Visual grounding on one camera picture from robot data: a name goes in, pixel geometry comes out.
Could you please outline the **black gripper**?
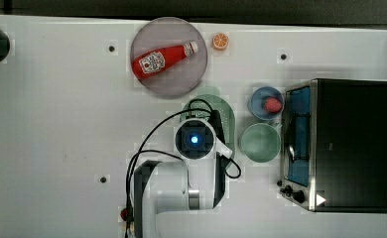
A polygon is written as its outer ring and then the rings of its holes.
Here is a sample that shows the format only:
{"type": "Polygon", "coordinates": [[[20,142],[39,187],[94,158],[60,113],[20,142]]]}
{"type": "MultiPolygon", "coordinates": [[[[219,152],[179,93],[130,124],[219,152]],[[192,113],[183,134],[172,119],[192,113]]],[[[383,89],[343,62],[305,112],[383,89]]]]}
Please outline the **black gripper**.
{"type": "Polygon", "coordinates": [[[225,143],[224,131],[218,110],[212,110],[210,113],[210,125],[213,127],[216,137],[225,143]]]}

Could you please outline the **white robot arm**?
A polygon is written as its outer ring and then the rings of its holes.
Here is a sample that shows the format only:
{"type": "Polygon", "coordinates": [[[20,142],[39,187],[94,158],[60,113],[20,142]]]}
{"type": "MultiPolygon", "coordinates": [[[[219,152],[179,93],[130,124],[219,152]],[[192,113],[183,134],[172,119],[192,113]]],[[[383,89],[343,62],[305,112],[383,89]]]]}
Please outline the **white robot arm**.
{"type": "Polygon", "coordinates": [[[173,162],[147,160],[130,179],[135,238],[160,238],[160,213],[213,209],[224,196],[233,150],[225,142],[218,111],[182,121],[173,146],[173,162]]]}

